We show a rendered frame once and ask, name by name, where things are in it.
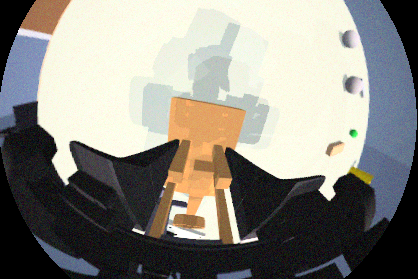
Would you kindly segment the tan rectangular block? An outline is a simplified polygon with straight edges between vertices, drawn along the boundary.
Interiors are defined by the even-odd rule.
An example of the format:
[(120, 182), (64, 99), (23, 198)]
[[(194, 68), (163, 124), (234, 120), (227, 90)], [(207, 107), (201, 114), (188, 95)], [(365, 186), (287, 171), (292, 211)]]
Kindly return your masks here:
[(329, 147), (326, 147), (326, 155), (333, 157), (334, 154), (342, 153), (342, 147), (345, 147), (345, 142), (330, 143)]

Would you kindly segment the pale lavender egg-shaped ball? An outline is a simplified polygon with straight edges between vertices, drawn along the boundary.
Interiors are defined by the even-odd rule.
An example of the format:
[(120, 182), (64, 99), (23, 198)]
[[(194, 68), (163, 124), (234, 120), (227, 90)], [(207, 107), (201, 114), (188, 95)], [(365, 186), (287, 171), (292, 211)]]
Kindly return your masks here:
[(351, 95), (359, 94), (359, 91), (362, 90), (362, 81), (359, 77), (355, 77), (355, 75), (353, 77), (347, 77), (345, 87)]
[(342, 42), (343, 46), (350, 47), (350, 49), (353, 47), (355, 49), (361, 41), (359, 41), (357, 31), (346, 30), (342, 35)]

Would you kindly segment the orange wooden catapult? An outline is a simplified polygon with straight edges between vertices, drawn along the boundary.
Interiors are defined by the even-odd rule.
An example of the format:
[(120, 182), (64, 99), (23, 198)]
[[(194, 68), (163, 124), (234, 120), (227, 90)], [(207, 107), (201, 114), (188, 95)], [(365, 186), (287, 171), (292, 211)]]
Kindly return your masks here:
[[(172, 97), (168, 142), (180, 139), (177, 153), (169, 166), (168, 179), (145, 228), (150, 238), (186, 244), (233, 243), (225, 191), (232, 175), (225, 158), (225, 147), (236, 150), (246, 110), (220, 103)], [(173, 193), (188, 193), (188, 203), (173, 201)], [(196, 215), (205, 195), (216, 197), (218, 239), (176, 238), (166, 234), (172, 206), (186, 209), (176, 214), (173, 226), (204, 230), (205, 219)]]

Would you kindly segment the yellow cup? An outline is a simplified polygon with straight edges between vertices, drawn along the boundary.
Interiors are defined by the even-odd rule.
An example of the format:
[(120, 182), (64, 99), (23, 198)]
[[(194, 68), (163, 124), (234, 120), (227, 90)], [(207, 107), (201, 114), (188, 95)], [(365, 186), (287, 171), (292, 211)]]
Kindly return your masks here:
[(374, 175), (362, 173), (361, 169), (357, 169), (357, 167), (353, 167), (353, 169), (350, 169), (351, 173), (354, 175), (357, 175), (359, 179), (362, 179), (362, 181), (365, 181), (367, 185), (370, 185), (371, 178), (374, 178)]

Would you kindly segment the green ball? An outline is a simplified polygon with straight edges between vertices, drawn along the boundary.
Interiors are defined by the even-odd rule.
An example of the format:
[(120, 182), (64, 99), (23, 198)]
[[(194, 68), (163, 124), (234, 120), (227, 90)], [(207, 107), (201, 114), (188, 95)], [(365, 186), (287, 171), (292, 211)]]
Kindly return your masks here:
[(354, 138), (357, 137), (358, 131), (355, 131), (355, 129), (351, 129), (349, 134), (351, 138)]

